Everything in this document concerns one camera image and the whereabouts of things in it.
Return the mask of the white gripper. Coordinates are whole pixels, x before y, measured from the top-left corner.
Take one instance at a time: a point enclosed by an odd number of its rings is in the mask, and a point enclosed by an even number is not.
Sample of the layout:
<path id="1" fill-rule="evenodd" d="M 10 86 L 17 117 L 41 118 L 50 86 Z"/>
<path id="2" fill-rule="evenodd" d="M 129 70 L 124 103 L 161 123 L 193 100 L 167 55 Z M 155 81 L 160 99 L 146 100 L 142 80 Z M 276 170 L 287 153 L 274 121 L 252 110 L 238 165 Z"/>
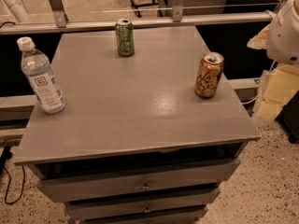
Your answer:
<path id="1" fill-rule="evenodd" d="M 266 49 L 267 56 L 280 63 L 269 73 L 256 110 L 257 117 L 275 119 L 299 91 L 299 0 L 288 0 L 247 47 Z"/>

